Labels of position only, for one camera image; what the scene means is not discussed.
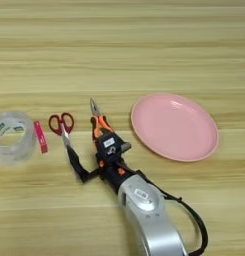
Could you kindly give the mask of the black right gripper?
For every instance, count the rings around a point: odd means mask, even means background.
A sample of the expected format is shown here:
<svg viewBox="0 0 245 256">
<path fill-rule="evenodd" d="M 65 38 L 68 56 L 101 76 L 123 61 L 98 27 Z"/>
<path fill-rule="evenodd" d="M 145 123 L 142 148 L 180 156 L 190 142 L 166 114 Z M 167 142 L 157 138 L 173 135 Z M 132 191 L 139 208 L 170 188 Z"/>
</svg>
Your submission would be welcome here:
<svg viewBox="0 0 245 256">
<path fill-rule="evenodd" d="M 131 144 L 129 142 L 125 142 L 120 146 L 119 152 L 123 154 L 130 148 Z M 126 166 L 124 159 L 121 156 L 117 156 L 113 160 L 106 160 L 102 158 L 99 153 L 97 153 L 96 160 L 98 168 L 92 172 L 88 172 L 81 165 L 79 156 L 72 147 L 67 147 L 67 154 L 70 164 L 83 183 L 86 183 L 99 176 L 101 180 L 107 182 L 111 186 L 115 193 L 118 193 L 118 190 L 123 182 L 136 174 L 135 171 Z"/>
</svg>

